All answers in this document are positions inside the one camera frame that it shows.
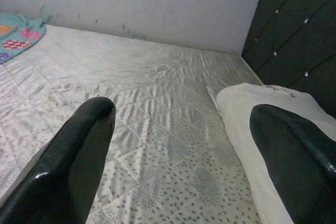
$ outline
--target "white quilted mattress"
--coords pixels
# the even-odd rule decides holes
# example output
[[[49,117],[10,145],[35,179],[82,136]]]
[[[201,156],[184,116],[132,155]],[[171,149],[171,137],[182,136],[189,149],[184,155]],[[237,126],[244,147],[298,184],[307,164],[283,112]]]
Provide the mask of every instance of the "white quilted mattress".
[[[240,57],[47,26],[0,66],[0,196],[86,99],[117,123],[87,223],[261,223],[211,99],[259,84]]]

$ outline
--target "patterned mattress cover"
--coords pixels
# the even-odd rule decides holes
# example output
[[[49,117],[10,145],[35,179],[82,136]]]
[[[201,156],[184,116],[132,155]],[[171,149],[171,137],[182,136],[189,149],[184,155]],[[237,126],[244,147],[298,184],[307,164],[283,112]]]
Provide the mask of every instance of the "patterned mattress cover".
[[[260,84],[240,57],[47,26],[0,66],[0,196],[90,97],[117,107],[87,223],[261,223],[212,96]]]

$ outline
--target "colorful blanket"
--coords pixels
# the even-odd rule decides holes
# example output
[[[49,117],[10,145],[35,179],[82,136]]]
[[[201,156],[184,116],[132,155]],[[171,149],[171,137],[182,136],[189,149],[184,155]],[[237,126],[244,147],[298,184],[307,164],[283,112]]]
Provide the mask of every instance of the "colorful blanket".
[[[46,33],[42,19],[0,13],[0,65],[36,44]]]

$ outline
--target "black tufted headboard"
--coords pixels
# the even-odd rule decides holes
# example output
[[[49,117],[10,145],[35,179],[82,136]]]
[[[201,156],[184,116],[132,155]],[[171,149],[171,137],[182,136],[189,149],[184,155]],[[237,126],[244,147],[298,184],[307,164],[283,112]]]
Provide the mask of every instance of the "black tufted headboard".
[[[242,57],[265,84],[310,93],[336,118],[336,0],[259,0]]]

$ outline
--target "bed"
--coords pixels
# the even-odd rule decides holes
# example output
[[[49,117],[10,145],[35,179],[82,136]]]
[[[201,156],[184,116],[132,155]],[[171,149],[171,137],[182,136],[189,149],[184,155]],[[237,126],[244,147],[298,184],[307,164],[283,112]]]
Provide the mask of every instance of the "bed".
[[[87,223],[260,223],[211,94],[261,82],[241,57],[47,26],[0,66],[2,195],[91,97],[116,125]]]

